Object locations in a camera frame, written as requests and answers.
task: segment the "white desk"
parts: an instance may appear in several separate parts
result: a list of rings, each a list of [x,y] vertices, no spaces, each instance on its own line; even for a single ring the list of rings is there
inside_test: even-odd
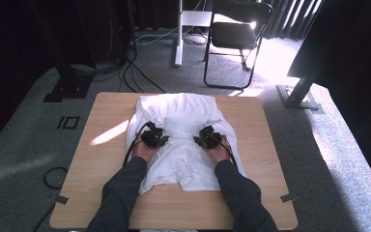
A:
[[[179,37],[177,39],[175,66],[180,67],[183,60],[183,26],[210,26],[211,12],[183,11],[183,0],[179,0]]]

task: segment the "gray carpet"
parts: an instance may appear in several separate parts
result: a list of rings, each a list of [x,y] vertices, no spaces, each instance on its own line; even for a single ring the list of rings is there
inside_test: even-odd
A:
[[[299,220],[294,231],[371,231],[371,170],[328,90],[317,85],[311,88],[325,114],[287,109],[277,92],[277,84],[295,85],[298,81],[285,73],[299,46],[289,40],[264,40],[255,79],[243,92],[204,85],[203,45],[185,43],[180,68],[173,64],[173,41],[138,45],[134,64],[168,93],[257,96],[263,103],[289,191],[300,196],[294,201]],[[239,78],[248,74],[241,65],[230,66],[230,60],[218,58],[220,61],[213,59],[210,72],[218,81],[232,78],[239,83]],[[128,83],[139,91],[130,72],[128,69]],[[56,70],[36,81],[0,133],[0,232],[33,231],[50,209],[59,190],[48,188],[43,174],[56,166],[69,167],[97,93],[131,92],[124,81],[120,87],[119,73],[123,75],[95,76],[86,99],[57,103],[43,103],[59,78]],[[144,92],[161,93],[135,69],[134,77]],[[79,117],[75,129],[71,125],[59,127],[62,117]],[[51,181],[62,183],[64,173],[52,174]],[[38,231],[69,231],[51,228],[49,217]]]

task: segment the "wooden table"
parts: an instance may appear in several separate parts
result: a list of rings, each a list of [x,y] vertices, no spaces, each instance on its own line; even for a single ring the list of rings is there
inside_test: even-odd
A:
[[[128,121],[140,94],[99,93],[50,219],[55,228],[86,228],[100,206],[103,185],[121,168]],[[261,188],[262,202],[280,230],[298,226],[261,102],[251,97],[215,96],[218,108],[234,128],[243,168]],[[232,229],[232,216],[220,191],[182,191],[160,185],[139,196],[133,229]]]

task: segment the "white towel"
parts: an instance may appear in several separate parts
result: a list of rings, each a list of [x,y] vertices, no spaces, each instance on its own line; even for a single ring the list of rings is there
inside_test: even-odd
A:
[[[152,186],[176,183],[184,191],[219,190],[213,162],[193,139],[210,124],[215,132],[227,135],[240,173],[246,177],[238,153],[237,136],[216,107],[214,97],[196,94],[141,96],[128,126],[128,147],[147,122],[162,128],[169,139],[149,163],[140,194]]]

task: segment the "metal stand base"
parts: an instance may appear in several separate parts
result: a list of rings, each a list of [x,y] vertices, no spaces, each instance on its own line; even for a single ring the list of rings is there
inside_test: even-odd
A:
[[[84,99],[92,84],[92,80],[92,75],[79,75],[79,81],[74,86],[67,87],[64,78],[61,77],[52,93],[46,94],[43,102],[62,102],[63,99]]]
[[[312,95],[308,93],[306,97],[300,103],[290,102],[290,95],[294,87],[287,85],[277,85],[278,91],[282,100],[284,101],[285,107],[287,108],[302,108],[310,109],[313,113],[325,113],[322,106],[315,102]]]

